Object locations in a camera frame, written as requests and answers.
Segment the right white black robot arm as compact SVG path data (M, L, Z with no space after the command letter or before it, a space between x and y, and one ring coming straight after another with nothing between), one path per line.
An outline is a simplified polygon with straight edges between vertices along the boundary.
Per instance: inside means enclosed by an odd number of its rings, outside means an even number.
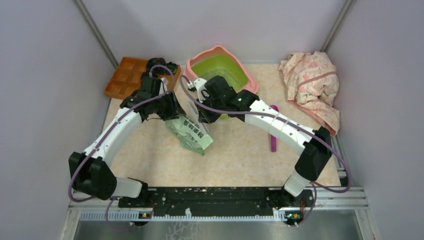
M302 191L318 179L333 155L330 132L324 127L313 129L290 120L255 93L246 89L236 92L222 76L210 80L197 78L192 85L198 101L207 107L198 107L200 122L211 124L226 114L266 131L298 154L281 193L284 204L295 206L301 200Z

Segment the purple plastic scoop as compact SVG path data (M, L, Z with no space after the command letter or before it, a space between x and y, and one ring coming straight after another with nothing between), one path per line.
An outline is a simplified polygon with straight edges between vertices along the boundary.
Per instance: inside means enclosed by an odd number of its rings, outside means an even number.
M278 109L278 107L276 105L270 105L269 107L271 109L273 109L275 112L278 112L279 111L279 109ZM277 137L274 135L274 131L272 131L269 134L269 143L270 143L270 145L269 145L270 146L270 151L272 153L275 153L277 151L277 149L278 149L278 144L277 144Z

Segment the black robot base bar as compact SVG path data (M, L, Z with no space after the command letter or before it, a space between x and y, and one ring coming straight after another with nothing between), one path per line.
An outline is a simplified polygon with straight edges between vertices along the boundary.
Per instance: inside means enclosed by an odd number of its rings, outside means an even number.
M155 217L270 217L283 208L304 210L313 199L310 189L294 197L280 187L150 187L118 206L152 208Z

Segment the green cat litter bag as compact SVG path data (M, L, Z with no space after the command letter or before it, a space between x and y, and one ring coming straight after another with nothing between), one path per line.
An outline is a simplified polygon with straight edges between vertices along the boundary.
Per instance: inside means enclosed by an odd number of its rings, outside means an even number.
M166 127L186 150L205 155L205 150L214 142L212 137L185 115L165 121Z

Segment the white plastic bracket piece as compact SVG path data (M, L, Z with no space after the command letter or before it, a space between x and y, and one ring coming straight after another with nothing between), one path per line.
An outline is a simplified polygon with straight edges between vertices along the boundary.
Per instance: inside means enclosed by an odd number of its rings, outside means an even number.
M195 106L195 104L193 102L188 102L187 103L187 106L188 106L188 109L189 109L189 111L190 111L190 113L192 115L193 121L199 126L199 128L203 132L208 133L209 132L209 129L206 126L206 124L199 121L199 112L198 112L198 109Z

